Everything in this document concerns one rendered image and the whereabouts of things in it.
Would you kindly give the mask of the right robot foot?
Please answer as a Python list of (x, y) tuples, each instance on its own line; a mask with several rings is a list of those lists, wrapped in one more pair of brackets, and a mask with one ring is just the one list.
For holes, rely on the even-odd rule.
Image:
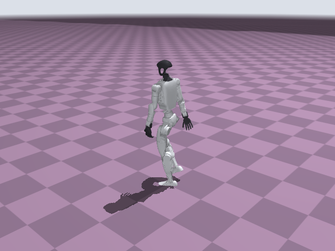
[(183, 171), (183, 168), (181, 166), (177, 166), (176, 169), (173, 168), (172, 173), (177, 173), (177, 172), (181, 172), (181, 171)]

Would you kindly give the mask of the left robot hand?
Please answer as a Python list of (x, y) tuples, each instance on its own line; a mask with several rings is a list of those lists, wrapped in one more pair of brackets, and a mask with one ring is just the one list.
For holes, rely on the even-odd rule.
[(151, 135), (151, 128), (152, 128), (152, 123), (150, 124), (150, 127), (146, 126), (144, 132), (146, 132), (146, 135), (150, 138), (153, 138), (153, 136)]

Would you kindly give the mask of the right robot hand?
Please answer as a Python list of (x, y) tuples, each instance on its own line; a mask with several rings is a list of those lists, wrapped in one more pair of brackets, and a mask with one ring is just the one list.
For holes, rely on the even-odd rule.
[[(186, 112), (186, 113), (187, 113), (187, 112)], [(192, 123), (191, 123), (191, 120), (188, 118), (188, 114), (187, 114), (186, 117), (184, 117), (183, 114), (182, 114), (182, 117), (184, 118), (184, 120), (183, 120), (183, 127), (184, 127), (184, 124), (185, 124), (186, 130), (187, 130), (187, 127), (188, 127), (188, 130), (189, 130), (189, 126), (190, 126), (190, 129), (192, 129), (192, 128), (193, 128), (193, 125), (192, 125)], [(188, 124), (189, 124), (189, 126), (188, 126)], [(190, 124), (191, 124), (191, 125), (190, 125)], [(187, 126), (186, 126), (186, 125), (187, 125)], [(192, 126), (192, 128), (191, 128), (191, 126)]]

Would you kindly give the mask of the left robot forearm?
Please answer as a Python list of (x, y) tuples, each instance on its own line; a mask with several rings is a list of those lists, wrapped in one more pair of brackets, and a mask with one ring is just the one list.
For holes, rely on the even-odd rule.
[(154, 118), (154, 115), (155, 115), (153, 104), (149, 104), (148, 110), (149, 111), (148, 111), (146, 126), (150, 127), (150, 124), (153, 122), (153, 118)]

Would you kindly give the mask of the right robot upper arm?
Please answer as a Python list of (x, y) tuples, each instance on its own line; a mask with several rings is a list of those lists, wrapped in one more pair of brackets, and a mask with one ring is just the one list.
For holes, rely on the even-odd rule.
[(180, 87), (180, 80), (178, 78), (175, 78), (175, 80), (177, 83), (177, 101), (176, 102), (180, 102), (183, 100), (182, 90)]

